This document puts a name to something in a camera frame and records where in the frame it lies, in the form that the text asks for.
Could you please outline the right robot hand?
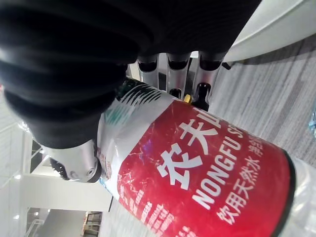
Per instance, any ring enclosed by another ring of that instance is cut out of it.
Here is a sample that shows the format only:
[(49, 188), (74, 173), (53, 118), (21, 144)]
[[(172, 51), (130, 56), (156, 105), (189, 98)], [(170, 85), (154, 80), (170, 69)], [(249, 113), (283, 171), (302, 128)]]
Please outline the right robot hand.
[(101, 114), (128, 64), (203, 51), (221, 60), (258, 0), (3, 0), (0, 82), (8, 106), (59, 162), (96, 182)]

